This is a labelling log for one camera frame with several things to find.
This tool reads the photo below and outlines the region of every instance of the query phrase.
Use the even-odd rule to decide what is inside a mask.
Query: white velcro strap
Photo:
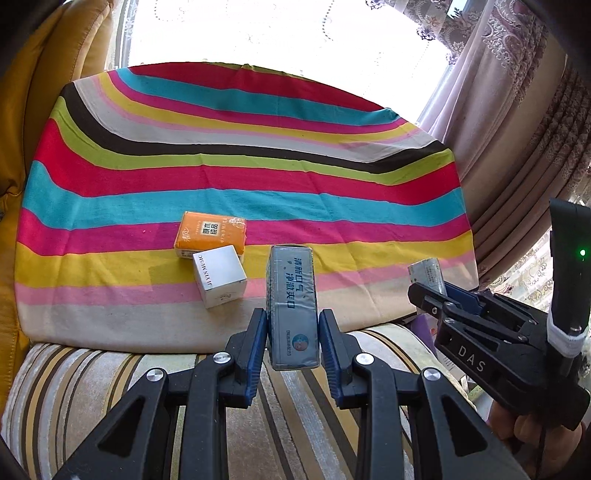
[[[560,330],[552,319],[552,308],[548,311],[548,320],[546,321],[546,332],[548,334],[548,343],[558,350],[566,358],[574,358],[583,349],[583,342],[587,338],[589,325],[581,334],[571,336]]]

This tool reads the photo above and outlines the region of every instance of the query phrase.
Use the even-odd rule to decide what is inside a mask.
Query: silver screw
[[[439,370],[435,370],[434,368],[427,368],[423,372],[423,376],[427,380],[430,380],[432,382],[435,382],[435,380],[439,380],[441,378],[441,372]]]
[[[231,358],[228,352],[218,352],[213,356],[213,361],[217,364],[227,364]]]
[[[163,376],[164,372],[159,368],[153,368],[148,373],[146,373],[146,378],[151,382],[159,382],[160,380],[162,380]]]
[[[374,362],[374,356],[371,353],[360,353],[355,359],[361,365],[371,365]]]

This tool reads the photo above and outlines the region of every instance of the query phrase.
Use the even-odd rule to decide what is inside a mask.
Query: gray box
[[[267,264],[271,366],[298,370],[320,365],[312,250],[274,245]]]

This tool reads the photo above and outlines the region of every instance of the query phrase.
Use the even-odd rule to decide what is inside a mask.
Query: black stripe
[[[127,357],[127,359],[125,359],[125,362],[124,362],[123,366],[121,367],[121,370],[119,370],[119,373],[117,374],[117,378],[113,382],[113,388],[111,389],[111,392],[109,393],[109,400],[107,402],[106,413],[109,413],[111,411],[111,408],[113,407],[113,397],[115,396],[115,390],[117,390],[117,385],[119,384],[121,377],[123,376],[123,372],[125,371],[125,369],[129,365],[129,362],[131,362],[134,359],[134,356],[135,355],[132,353],[129,354],[129,357]]]
[[[416,372],[413,373],[418,373],[421,371],[421,369],[419,368],[419,366],[415,363],[415,361],[410,357],[409,354],[406,353],[406,351],[399,346],[399,344],[397,344],[396,342],[394,342],[391,338],[385,336],[383,333],[380,332],[376,332],[375,330],[362,330],[363,333],[366,333],[367,335],[374,337],[376,340],[379,340],[380,342],[382,342],[386,347],[388,347],[390,349],[390,351],[396,355],[404,365],[406,365],[406,367],[411,370],[411,366],[415,368]],[[400,350],[400,353],[397,352],[396,350],[394,350],[389,344],[391,343],[392,345],[394,345],[395,347],[397,347]]]
[[[127,393],[127,391],[129,390],[129,384],[131,383],[131,377],[134,376],[134,373],[138,369],[138,365],[142,361],[144,356],[145,355],[140,355],[138,358],[138,361],[135,363],[134,367],[131,369],[129,376],[127,377],[127,380],[125,381],[125,385],[123,386],[123,392],[121,392],[121,398],[123,398],[123,395],[125,395]]]
[[[68,429],[68,421],[70,420],[70,409],[72,408],[72,400],[74,399],[74,396],[76,395],[76,390],[78,389],[78,385],[80,384],[80,381],[82,380],[82,378],[84,378],[84,375],[86,373],[86,371],[90,368],[90,366],[95,363],[101,356],[103,356],[105,354],[105,352],[100,352],[97,353],[94,357],[92,357],[89,362],[84,366],[84,368],[82,369],[82,372],[80,372],[80,376],[76,379],[76,383],[74,383],[74,387],[72,388],[72,396],[70,397],[70,402],[68,403],[68,409],[66,410],[66,415],[64,416],[64,436],[63,436],[63,441],[62,441],[62,458],[64,459],[64,463],[67,462],[68,460],[68,456],[66,455],[66,434],[67,434],[67,429]],[[57,469],[59,470],[61,468],[61,465],[57,465]]]
[[[357,466],[357,454],[353,450],[353,447],[349,443],[349,439],[343,430],[343,426],[340,424],[338,417],[336,416],[335,411],[333,410],[332,406],[330,405],[329,399],[326,398],[322,387],[316,380],[316,377],[310,370],[302,370],[302,374],[304,375],[304,379],[314,398],[318,402],[318,406],[320,407],[320,411],[324,418],[326,419],[326,423],[329,425],[330,431],[332,432],[333,436],[335,437],[336,444],[338,445],[343,458],[345,459],[345,463],[347,467],[349,467],[349,472],[351,472],[352,476],[355,476],[355,468]]]
[[[67,347],[61,346],[56,348],[56,350],[43,362],[43,367],[51,362],[56,355],[58,355],[62,350],[66,349]],[[22,417],[21,417],[21,458],[22,458],[22,468],[25,470],[29,476],[32,476],[32,473],[29,470],[29,464],[27,462],[27,417],[29,416],[29,409],[31,408],[31,400],[33,399],[33,394],[35,393],[35,389],[37,388],[37,384],[43,375],[44,369],[40,368],[35,376],[35,379],[31,383],[31,388],[29,389],[29,393],[27,395],[27,400],[25,401],[25,406],[22,409]]]
[[[33,415],[33,464],[35,469],[35,477],[33,478],[41,478],[41,465],[39,464],[39,423],[41,420],[41,409],[43,407],[43,400],[45,395],[47,394],[47,390],[49,389],[49,385],[53,377],[56,376],[57,370],[61,367],[61,365],[66,361],[66,359],[70,358],[76,352],[75,348],[72,348],[68,353],[62,356],[57,363],[53,366],[53,369],[45,379],[45,383],[41,387],[41,391],[39,393],[39,400],[37,401],[37,408],[35,409],[35,414]]]
[[[88,350],[87,352],[83,353],[82,355],[80,355],[75,361],[74,363],[76,363],[78,360],[80,360],[80,363],[76,366],[76,369],[72,372],[72,374],[70,375],[70,378],[68,378],[68,382],[66,383],[66,386],[64,388],[64,394],[61,396],[60,399],[60,406],[57,409],[57,421],[56,421],[56,431],[55,431],[55,448],[54,448],[54,454],[56,457],[56,468],[59,470],[60,467],[60,462],[57,459],[57,445],[58,445],[58,441],[57,441],[57,431],[59,430],[59,421],[60,421],[60,416],[61,416],[61,408],[64,405],[64,400],[66,399],[66,392],[68,391],[68,387],[70,387],[70,383],[72,383],[72,378],[74,378],[74,376],[76,375],[76,371],[78,370],[78,367],[81,366],[81,364],[84,362],[84,360],[86,360],[86,358],[88,358],[88,356],[90,356],[92,354],[92,350]]]
[[[90,114],[80,98],[74,84],[68,84],[61,91],[68,112],[74,123],[95,143],[106,150],[122,155],[242,155],[248,157],[281,158],[284,160],[305,160],[322,165],[347,168],[368,173],[387,173],[405,167],[421,158],[446,150],[439,141],[433,140],[423,148],[407,148],[401,152],[370,163],[343,160],[312,153],[283,150],[282,148],[250,147],[246,145],[203,145],[167,144],[157,142],[136,142],[119,137],[106,128]]]
[[[271,437],[273,439],[273,443],[275,444],[275,450],[277,451],[279,462],[281,463],[281,467],[283,468],[283,472],[285,473],[285,478],[287,480],[296,480],[294,474],[291,471],[290,463],[287,460],[287,455],[285,454],[283,443],[281,443],[281,438],[279,437],[279,432],[277,431],[277,426],[275,425],[275,419],[273,418],[271,408],[269,407],[269,402],[267,400],[267,395],[265,394],[265,389],[263,388],[260,382],[258,384],[257,390],[259,393],[259,398],[261,399],[263,412],[265,413],[267,423],[269,424],[269,430],[271,431]]]

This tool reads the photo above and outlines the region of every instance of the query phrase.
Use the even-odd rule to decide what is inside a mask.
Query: purple object
[[[437,357],[437,350],[435,350],[435,344],[433,343],[433,337],[431,336],[431,329],[427,323],[427,313],[417,315],[417,317],[407,326],[408,329],[419,337],[427,348],[433,352],[433,355]]]

